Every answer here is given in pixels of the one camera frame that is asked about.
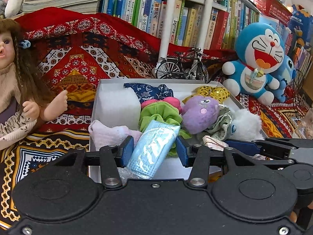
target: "red basket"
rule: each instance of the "red basket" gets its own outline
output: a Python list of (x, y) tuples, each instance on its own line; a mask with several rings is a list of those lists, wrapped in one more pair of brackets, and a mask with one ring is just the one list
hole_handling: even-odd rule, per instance
[(277, 0), (253, 0), (259, 11), (265, 16), (278, 19), (284, 26), (288, 26), (292, 13)]

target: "model bicycle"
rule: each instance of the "model bicycle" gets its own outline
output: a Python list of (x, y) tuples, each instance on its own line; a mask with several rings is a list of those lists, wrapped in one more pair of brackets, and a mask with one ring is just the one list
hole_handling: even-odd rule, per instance
[(200, 58), (201, 48), (192, 48), (188, 52), (195, 52), (196, 57), (194, 60), (197, 62), (191, 67), (190, 70), (184, 71), (182, 67), (183, 52), (175, 52), (178, 55), (178, 59), (166, 57), (156, 68), (157, 79), (177, 79), (188, 80), (190, 76), (195, 76), (193, 69), (197, 66), (196, 80), (202, 80), (207, 84), (209, 82), (209, 72), (207, 67), (201, 62)]

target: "blue floral cloth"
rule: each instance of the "blue floral cloth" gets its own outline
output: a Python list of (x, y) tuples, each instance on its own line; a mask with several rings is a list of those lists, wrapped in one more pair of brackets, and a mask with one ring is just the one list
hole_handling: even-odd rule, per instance
[(156, 99), (163, 100), (166, 97), (174, 97), (174, 93), (172, 89), (169, 89), (166, 85), (161, 84), (158, 87), (150, 86), (147, 84), (140, 83), (125, 83), (124, 88), (132, 88), (136, 93), (140, 103), (144, 101)]

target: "white pole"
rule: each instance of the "white pole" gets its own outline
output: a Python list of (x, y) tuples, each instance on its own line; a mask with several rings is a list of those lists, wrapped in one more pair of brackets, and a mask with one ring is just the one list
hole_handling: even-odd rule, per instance
[(162, 58), (165, 58), (167, 56), (168, 44), (170, 42), (173, 25), (175, 6), (176, 0), (167, 0), (158, 62), (161, 62), (163, 60)]
[(204, 2), (204, 10), (202, 13), (201, 24), (200, 24), (200, 29), (198, 31), (198, 38), (197, 38), (197, 44), (196, 44), (196, 47), (201, 48), (202, 51), (204, 49), (205, 39), (208, 34), (208, 28), (209, 28), (211, 12), (212, 12), (212, 4), (213, 4), (213, 0), (205, 0)]

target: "doll hair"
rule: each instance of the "doll hair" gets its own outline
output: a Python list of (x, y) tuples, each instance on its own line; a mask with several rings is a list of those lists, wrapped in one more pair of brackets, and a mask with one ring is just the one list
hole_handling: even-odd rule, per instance
[(13, 40), (15, 74), (21, 92), (20, 104), (22, 105), (23, 102), (32, 99), (40, 107), (47, 105), (52, 101), (53, 94), (41, 79), (37, 69), (37, 56), (33, 54), (30, 48), (19, 47), (23, 37), (20, 25), (12, 19), (0, 20), (0, 33), (4, 32), (10, 32)]

